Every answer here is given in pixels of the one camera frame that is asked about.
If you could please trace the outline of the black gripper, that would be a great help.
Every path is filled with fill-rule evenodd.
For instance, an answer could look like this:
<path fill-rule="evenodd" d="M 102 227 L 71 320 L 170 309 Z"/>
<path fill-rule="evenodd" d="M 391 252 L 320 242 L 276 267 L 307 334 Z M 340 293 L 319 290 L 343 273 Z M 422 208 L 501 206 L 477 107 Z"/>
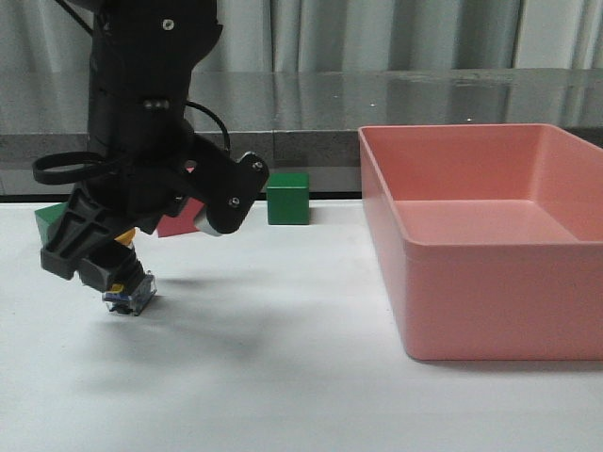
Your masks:
<path fill-rule="evenodd" d="M 135 252 L 115 238 L 135 225 L 151 232 L 161 216 L 175 213 L 182 193 L 165 175 L 185 172 L 193 131 L 184 101 L 94 101 L 87 151 L 64 213 L 49 229 L 41 267 L 65 280 L 75 274 L 107 291 L 134 261 Z"/>

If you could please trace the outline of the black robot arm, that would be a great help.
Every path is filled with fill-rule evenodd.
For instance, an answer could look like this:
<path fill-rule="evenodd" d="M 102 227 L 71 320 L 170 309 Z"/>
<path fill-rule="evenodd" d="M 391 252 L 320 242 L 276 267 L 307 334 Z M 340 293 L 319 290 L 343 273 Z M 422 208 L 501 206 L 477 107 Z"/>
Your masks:
<path fill-rule="evenodd" d="M 217 44 L 213 1 L 87 1 L 94 15 L 88 143 L 35 161 L 45 185 L 73 186 L 41 250 L 42 267 L 97 291 L 132 290 L 144 272 L 118 240 L 151 233 L 189 191 L 195 135 L 185 109 L 194 67 Z"/>

